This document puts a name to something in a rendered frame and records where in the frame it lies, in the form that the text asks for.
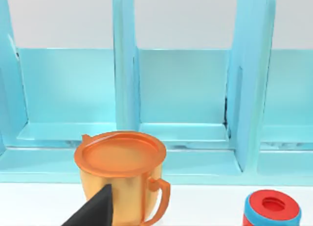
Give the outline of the orange cup with lid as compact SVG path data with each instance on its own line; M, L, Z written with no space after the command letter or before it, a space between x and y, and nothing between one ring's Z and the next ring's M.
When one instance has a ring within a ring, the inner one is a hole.
M161 177L165 145L135 131L83 135L74 152L87 200L112 188L112 226L152 226L166 212L170 183Z

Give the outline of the light blue rack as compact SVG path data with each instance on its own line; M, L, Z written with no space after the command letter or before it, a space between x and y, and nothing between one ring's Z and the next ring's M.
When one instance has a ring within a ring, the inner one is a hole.
M172 184L313 185L313 0L0 0L0 182L122 130Z

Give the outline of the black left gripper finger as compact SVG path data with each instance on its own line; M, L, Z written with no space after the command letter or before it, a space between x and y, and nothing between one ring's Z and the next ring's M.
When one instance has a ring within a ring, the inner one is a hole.
M112 226L112 185L106 184L61 226Z

